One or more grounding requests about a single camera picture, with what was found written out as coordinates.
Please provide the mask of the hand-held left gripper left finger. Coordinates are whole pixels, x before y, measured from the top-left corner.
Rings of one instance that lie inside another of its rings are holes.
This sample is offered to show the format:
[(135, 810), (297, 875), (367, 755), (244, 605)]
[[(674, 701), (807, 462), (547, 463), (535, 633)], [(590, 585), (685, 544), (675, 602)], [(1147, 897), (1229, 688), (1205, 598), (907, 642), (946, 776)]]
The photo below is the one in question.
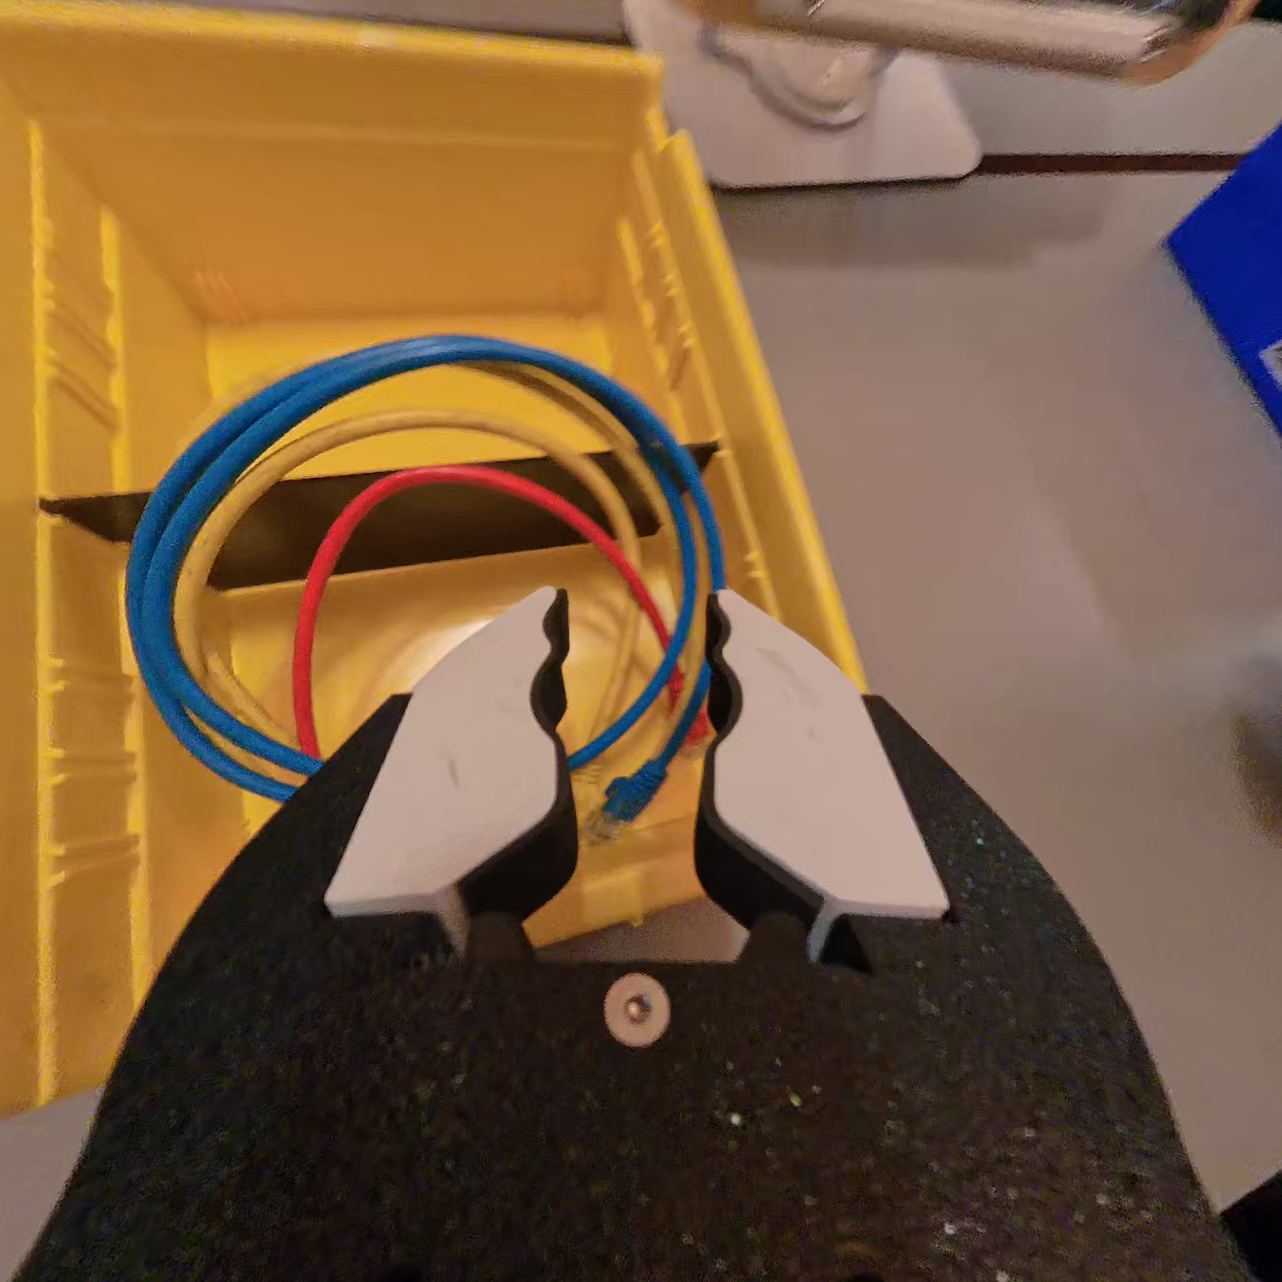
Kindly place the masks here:
[(567, 646), (567, 592), (537, 587), (390, 700), (382, 746), (355, 730), (324, 762), (356, 790), (324, 889), (346, 946), (530, 946), (578, 860)]

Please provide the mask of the black bin divider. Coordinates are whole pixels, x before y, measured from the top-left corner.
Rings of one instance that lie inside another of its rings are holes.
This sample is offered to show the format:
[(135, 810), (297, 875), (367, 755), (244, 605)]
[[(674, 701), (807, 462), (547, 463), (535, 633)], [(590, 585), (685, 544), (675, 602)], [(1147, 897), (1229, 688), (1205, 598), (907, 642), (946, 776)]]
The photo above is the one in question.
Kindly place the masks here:
[[(299, 582), (321, 537), (375, 472), (283, 479), (250, 505), (218, 552), (215, 588)], [(41, 498), (42, 512), (99, 538), (128, 544), (149, 500), (147, 491)], [(399, 491), (361, 521), (337, 564), (340, 573), (428, 566), (482, 555), (546, 550), (584, 537), (544, 508), (505, 491), (472, 485), (428, 485)]]

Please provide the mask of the blue storage bin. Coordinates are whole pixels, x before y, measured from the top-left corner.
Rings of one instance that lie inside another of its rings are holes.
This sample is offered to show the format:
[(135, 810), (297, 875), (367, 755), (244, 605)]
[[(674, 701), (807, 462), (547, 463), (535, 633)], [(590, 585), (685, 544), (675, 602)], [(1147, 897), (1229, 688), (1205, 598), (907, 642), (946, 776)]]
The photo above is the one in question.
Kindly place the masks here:
[(1280, 128), (1164, 239), (1243, 381), (1280, 428)]

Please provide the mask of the grey desk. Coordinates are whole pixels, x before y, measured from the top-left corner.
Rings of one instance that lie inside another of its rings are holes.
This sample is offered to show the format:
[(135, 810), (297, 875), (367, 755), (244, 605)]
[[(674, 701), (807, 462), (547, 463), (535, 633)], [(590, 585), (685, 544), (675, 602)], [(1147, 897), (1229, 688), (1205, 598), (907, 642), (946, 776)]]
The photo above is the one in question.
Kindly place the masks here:
[(863, 675), (1078, 912), (1217, 1208), (1278, 1171), (1278, 434), (1194, 170), (712, 196)]

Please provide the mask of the yellow storage bin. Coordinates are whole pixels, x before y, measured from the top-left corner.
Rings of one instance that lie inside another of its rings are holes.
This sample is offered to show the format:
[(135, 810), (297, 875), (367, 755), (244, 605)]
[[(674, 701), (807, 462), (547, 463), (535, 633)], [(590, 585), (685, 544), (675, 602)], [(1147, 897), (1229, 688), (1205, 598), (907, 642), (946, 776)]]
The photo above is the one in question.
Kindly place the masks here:
[[(2, 1118), (100, 1084), (170, 944), (277, 807), (163, 724), (128, 636), (129, 543), (41, 498), (147, 491), (242, 396), (387, 341), (550, 349), (695, 457), (729, 585), (863, 682), (741, 282), (654, 59), (601, 45), (158, 4), (2, 2)], [(453, 364), (285, 439), (447, 413), (288, 479), (595, 454), (666, 617), (677, 547), (576, 389)], [(337, 573), (314, 656), (337, 746), (489, 616), (569, 592), (566, 747), (662, 650), (585, 546)], [(300, 581), (215, 588), (212, 675), (291, 741)]]

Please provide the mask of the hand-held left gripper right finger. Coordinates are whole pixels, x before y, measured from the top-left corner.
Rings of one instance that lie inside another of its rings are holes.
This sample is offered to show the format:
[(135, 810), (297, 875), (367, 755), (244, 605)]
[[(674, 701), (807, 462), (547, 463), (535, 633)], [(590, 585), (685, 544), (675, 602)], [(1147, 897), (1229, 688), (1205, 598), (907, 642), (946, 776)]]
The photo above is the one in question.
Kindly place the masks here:
[(708, 599), (706, 750), (694, 825), (701, 889), (744, 930), (798, 923), (820, 956), (846, 918), (938, 921), (932, 856), (856, 680), (729, 587)]

